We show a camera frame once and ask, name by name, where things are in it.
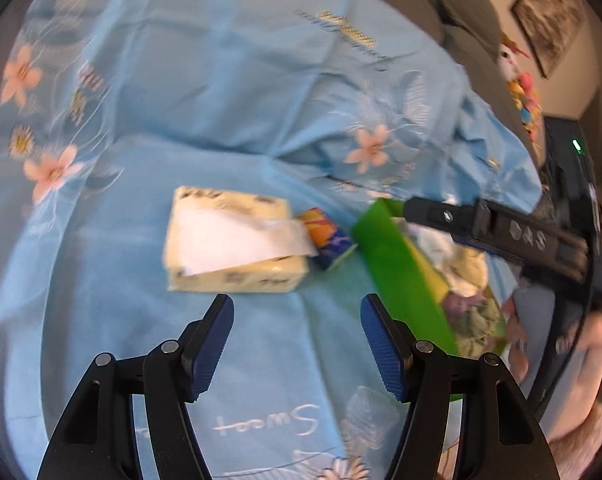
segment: framed picture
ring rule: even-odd
[[[582,0],[518,0],[512,13],[527,37],[541,74],[548,79],[583,24]]]

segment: screw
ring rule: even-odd
[[[488,352],[487,354],[484,354],[483,359],[485,359],[485,362],[490,366],[498,366],[498,356],[493,353]]]
[[[97,358],[94,359],[94,362],[97,364],[97,366],[105,366],[111,360],[112,358],[110,357],[110,354],[98,354]]]
[[[161,345],[161,351],[164,354],[171,354],[178,350],[178,341],[174,341],[174,339],[170,339]]]
[[[424,354],[429,354],[434,349],[434,345],[430,341],[417,341],[416,348],[419,352],[423,352]]]

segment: bed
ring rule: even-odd
[[[379,196],[530,212],[540,195],[487,0],[30,1],[0,21],[0,455],[19,478],[95,355],[143,354],[209,306],[166,290],[176,187],[279,196],[345,228]],[[361,130],[386,154],[365,171],[348,162]],[[500,260],[490,285],[500,301],[515,286]],[[385,475],[405,409],[358,320],[373,291],[355,254],[294,293],[234,296],[190,410],[213,476]],[[448,445],[459,420],[457,402]]]

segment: green box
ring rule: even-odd
[[[390,316],[407,323],[417,339],[459,355],[446,315],[392,220],[402,216],[403,202],[380,198],[354,225],[352,235]]]

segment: yellow tissue pack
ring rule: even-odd
[[[257,218],[291,219],[286,200],[236,191],[181,186],[174,192],[172,212],[163,250],[168,290],[183,292],[290,292],[308,272],[305,256],[285,256],[241,267],[183,275],[178,256],[178,225],[175,210],[180,201],[196,201],[197,208],[229,210]]]

